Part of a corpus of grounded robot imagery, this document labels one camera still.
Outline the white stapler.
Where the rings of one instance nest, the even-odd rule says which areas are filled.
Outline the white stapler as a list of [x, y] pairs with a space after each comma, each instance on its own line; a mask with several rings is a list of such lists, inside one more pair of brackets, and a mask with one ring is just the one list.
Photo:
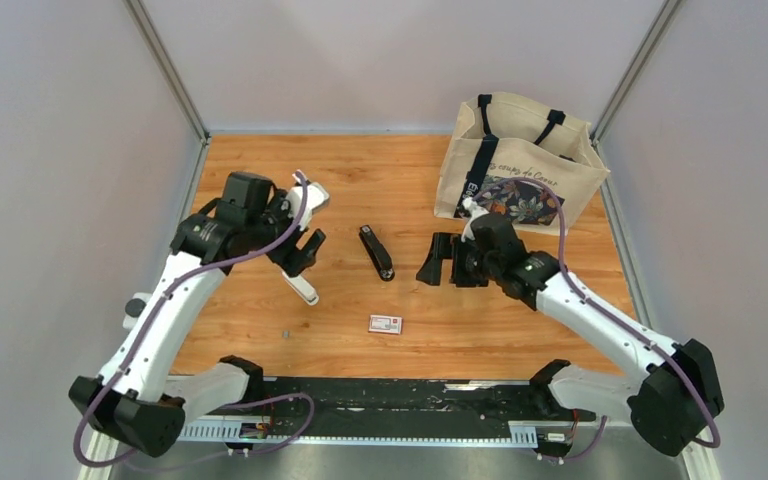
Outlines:
[[289, 276], [287, 273], [283, 272], [282, 277], [307, 305], [313, 306], [318, 303], [319, 294], [317, 290], [302, 275]]

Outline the black stapler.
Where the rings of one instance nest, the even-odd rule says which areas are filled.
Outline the black stapler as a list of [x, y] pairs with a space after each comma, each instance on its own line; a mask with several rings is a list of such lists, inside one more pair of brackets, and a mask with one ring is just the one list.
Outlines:
[[362, 225], [358, 236], [379, 278], [385, 282], [392, 281], [395, 278], [392, 258], [372, 228], [369, 225]]

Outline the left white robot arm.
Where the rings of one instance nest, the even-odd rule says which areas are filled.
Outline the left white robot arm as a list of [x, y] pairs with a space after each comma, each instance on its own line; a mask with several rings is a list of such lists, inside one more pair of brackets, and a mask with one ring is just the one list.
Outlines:
[[130, 453], [164, 455], [183, 429], [220, 409], [254, 414], [273, 403], [263, 369], [236, 355], [210, 369], [170, 381], [170, 369], [197, 317], [236, 265], [264, 256], [308, 304], [318, 295], [303, 273], [312, 267], [325, 233], [312, 229], [329, 193], [302, 172], [281, 189], [267, 177], [231, 173], [222, 194], [177, 227], [154, 290], [134, 296], [126, 339], [92, 376], [77, 377], [68, 392], [92, 428]]

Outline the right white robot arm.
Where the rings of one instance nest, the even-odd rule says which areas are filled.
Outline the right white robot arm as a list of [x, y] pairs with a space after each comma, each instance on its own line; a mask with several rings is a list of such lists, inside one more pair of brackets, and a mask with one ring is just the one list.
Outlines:
[[460, 234], [437, 232], [418, 281], [438, 286], [452, 263], [458, 288], [491, 283], [565, 325], [622, 373], [609, 375], [555, 360], [540, 370], [532, 409], [546, 419], [585, 410], [630, 423], [661, 454], [675, 457], [713, 428], [724, 399], [711, 350], [696, 339], [679, 343], [605, 303], [552, 254], [530, 250], [503, 216], [476, 214]]

